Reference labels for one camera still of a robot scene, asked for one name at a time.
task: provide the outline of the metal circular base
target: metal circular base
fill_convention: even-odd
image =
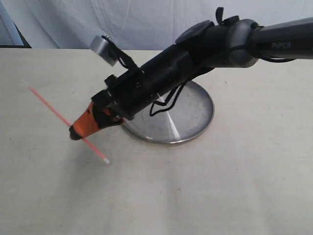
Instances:
[[[167,94],[159,99],[163,102]],[[214,116],[214,103],[206,90],[191,81],[168,112],[149,116],[151,106],[136,114],[123,127],[131,134],[157,143],[181,143],[201,135]]]

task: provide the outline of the robotic arm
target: robotic arm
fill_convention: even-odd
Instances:
[[[91,98],[70,127],[70,138],[80,140],[121,125],[151,104],[150,116],[168,111],[188,81],[214,68],[248,68],[259,59],[274,63],[313,59],[313,18],[264,27],[238,16],[223,20],[223,10],[216,11],[217,25],[211,21],[194,25],[140,68],[109,38],[96,37],[91,49],[111,66],[119,61],[127,71],[105,80],[107,88]],[[166,93],[165,102],[157,101]],[[155,105],[165,107],[171,99],[168,108],[153,112]]]

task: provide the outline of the orange stick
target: orange stick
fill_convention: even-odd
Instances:
[[[59,114],[34,88],[27,86],[32,93],[34,93],[35,96],[37,96],[38,99],[41,100],[42,103],[44,103],[60,120],[62,120],[68,127],[71,126],[71,124],[61,115]],[[90,143],[87,139],[83,138],[83,141],[93,150],[95,151],[99,157],[101,157],[105,163],[109,164],[110,161],[107,159],[102,152],[100,152],[99,149],[97,149],[92,143]]]

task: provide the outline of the table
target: table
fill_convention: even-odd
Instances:
[[[21,79],[73,122],[123,68],[90,50],[0,54],[0,234],[312,234],[313,61],[197,78],[215,103],[204,134],[168,146],[105,129],[89,140],[106,165]]]

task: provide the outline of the stainless steel base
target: stainless steel base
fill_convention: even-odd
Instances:
[[[164,101],[167,94],[159,99]],[[168,112],[149,116],[150,106],[138,113],[123,127],[143,140],[157,143],[181,143],[201,135],[214,116],[214,103],[206,90],[189,82],[182,90],[176,105]]]

